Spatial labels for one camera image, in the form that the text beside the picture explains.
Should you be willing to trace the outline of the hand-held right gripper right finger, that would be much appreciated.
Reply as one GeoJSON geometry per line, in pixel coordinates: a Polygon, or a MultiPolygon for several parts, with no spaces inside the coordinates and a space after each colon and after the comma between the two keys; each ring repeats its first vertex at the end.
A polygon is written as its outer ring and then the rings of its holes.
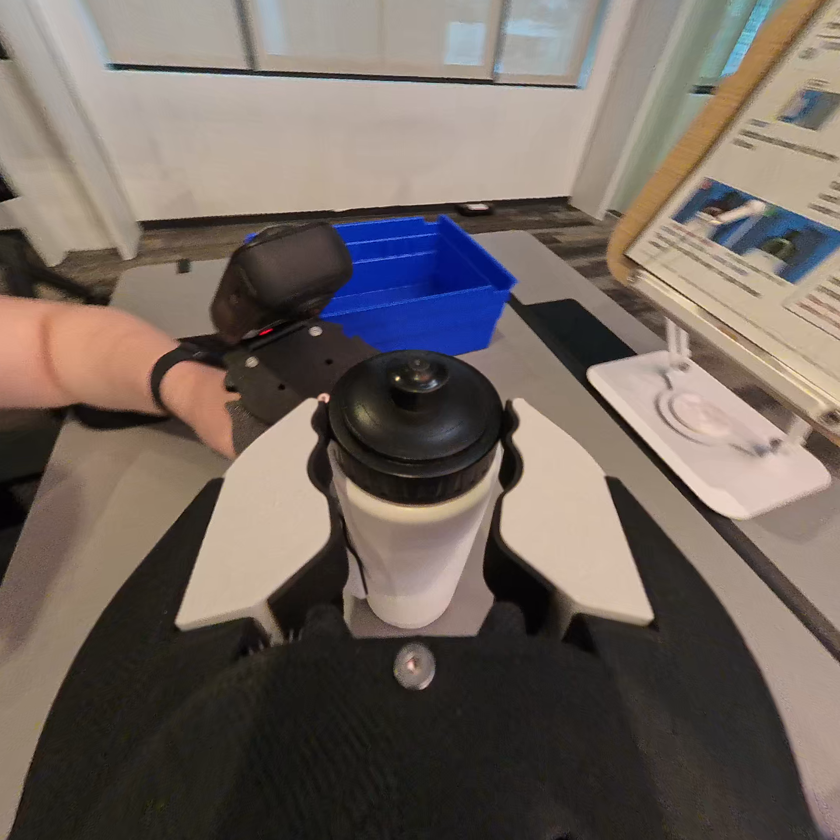
{"type": "Polygon", "coordinates": [[[506,405],[500,446],[485,548],[494,602],[515,606],[535,637],[562,637],[580,617],[650,627],[655,611],[598,462],[520,397],[506,405]]]}

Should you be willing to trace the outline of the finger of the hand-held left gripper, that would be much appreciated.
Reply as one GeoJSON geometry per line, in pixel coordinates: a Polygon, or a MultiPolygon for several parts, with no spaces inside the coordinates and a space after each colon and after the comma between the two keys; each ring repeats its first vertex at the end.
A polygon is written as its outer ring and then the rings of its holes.
{"type": "Polygon", "coordinates": [[[345,590],[356,599],[366,599],[368,597],[366,569],[359,547],[359,529],[355,521],[354,510],[342,486],[335,486],[334,496],[341,512],[343,544],[349,565],[349,577],[345,590]]]}

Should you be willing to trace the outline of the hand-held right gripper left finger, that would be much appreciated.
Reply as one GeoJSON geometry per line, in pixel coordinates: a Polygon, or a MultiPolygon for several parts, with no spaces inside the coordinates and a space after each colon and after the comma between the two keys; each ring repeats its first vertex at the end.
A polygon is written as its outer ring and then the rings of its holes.
{"type": "Polygon", "coordinates": [[[325,402],[310,398],[227,469],[175,618],[183,632],[250,619],[298,635],[316,606],[343,611],[346,549],[325,402]]]}

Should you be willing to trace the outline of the white plastic bottle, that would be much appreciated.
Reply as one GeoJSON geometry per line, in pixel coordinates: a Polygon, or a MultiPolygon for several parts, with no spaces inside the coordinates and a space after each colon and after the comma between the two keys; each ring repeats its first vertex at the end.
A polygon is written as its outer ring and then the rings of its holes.
{"type": "Polygon", "coordinates": [[[404,505],[356,486],[329,446],[332,486],[343,515],[349,551],[360,561],[366,601],[382,621],[403,629],[425,627],[455,594],[497,484],[502,450],[478,483],[451,500],[404,505]]]}

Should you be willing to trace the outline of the blue plastic bin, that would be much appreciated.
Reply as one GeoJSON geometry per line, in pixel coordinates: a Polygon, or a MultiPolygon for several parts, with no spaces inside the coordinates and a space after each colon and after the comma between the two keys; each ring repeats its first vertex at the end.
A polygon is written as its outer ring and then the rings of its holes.
{"type": "Polygon", "coordinates": [[[489,345],[517,280],[449,216],[334,228],[353,275],[321,320],[381,352],[461,355],[489,345]]]}

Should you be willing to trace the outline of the black bottle lid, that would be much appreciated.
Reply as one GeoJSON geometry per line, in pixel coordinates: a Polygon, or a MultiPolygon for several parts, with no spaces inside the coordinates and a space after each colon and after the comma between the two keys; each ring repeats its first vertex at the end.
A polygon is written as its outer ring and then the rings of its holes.
{"type": "Polygon", "coordinates": [[[346,479],[382,501],[432,505],[464,495],[487,474],[503,405],[470,364],[399,350],[346,371],[331,391],[328,418],[346,479]]]}

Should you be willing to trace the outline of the person's left forearm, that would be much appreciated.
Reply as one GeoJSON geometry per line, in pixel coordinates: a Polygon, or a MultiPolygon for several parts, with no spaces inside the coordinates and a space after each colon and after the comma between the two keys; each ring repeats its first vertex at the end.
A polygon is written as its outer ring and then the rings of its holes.
{"type": "Polygon", "coordinates": [[[117,309],[2,296],[1,407],[87,404],[162,415],[151,373],[174,348],[162,331],[117,309]]]}

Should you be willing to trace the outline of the person's left hand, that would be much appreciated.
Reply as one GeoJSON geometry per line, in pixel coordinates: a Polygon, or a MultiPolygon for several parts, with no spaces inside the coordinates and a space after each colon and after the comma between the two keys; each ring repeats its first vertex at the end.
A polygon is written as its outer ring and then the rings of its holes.
{"type": "Polygon", "coordinates": [[[239,396],[227,390],[225,373],[197,362],[181,362],[164,374],[160,394],[170,413],[205,446],[227,459],[236,457],[228,405],[239,396]]]}

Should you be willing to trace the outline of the white stand base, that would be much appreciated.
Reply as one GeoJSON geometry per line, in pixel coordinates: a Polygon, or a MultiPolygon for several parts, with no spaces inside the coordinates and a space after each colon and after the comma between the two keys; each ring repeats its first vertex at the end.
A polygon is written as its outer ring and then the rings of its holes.
{"type": "Polygon", "coordinates": [[[808,424],[781,430],[690,356],[666,321],[666,350],[591,366],[588,382],[709,509],[749,520],[827,489],[805,450],[808,424]]]}

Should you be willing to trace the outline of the black wrist band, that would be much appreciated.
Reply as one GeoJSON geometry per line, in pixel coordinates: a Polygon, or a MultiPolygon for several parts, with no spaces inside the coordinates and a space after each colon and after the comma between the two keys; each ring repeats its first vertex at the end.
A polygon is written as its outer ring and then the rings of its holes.
{"type": "Polygon", "coordinates": [[[197,345],[190,342],[180,343],[173,350],[163,353],[161,357],[154,362],[150,370],[149,387],[150,397],[155,407],[165,416],[171,414],[167,405],[164,402],[161,387],[165,375],[178,364],[184,362],[195,361],[201,351],[197,345]]]}

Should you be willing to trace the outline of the framed glass window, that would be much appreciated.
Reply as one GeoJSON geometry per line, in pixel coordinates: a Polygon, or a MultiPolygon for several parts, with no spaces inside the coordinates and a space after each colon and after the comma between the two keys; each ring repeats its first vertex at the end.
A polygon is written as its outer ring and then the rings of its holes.
{"type": "Polygon", "coordinates": [[[577,88],[607,2],[90,1],[117,69],[577,88]]]}

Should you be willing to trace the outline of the printed instruction sheet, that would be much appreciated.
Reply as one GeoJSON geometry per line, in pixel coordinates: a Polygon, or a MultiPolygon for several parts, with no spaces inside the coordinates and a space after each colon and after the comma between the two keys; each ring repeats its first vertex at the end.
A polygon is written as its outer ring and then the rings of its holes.
{"type": "Polygon", "coordinates": [[[626,256],[780,360],[838,378],[838,2],[626,256]]]}

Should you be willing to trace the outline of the wooden document board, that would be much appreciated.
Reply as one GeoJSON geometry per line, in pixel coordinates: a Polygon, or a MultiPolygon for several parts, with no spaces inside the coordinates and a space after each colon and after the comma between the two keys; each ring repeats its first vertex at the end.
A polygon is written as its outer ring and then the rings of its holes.
{"type": "Polygon", "coordinates": [[[757,34],[740,68],[724,80],[634,198],[614,228],[607,265],[614,279],[646,299],[663,318],[686,330],[689,338],[713,349],[718,362],[710,373],[738,370],[792,418],[796,433],[819,434],[838,446],[838,402],[738,331],[660,280],[643,279],[641,267],[626,256],[655,216],[695,174],[720,137],[735,123],[747,100],[778,65],[795,40],[828,7],[825,1],[785,2],[757,34]]]}

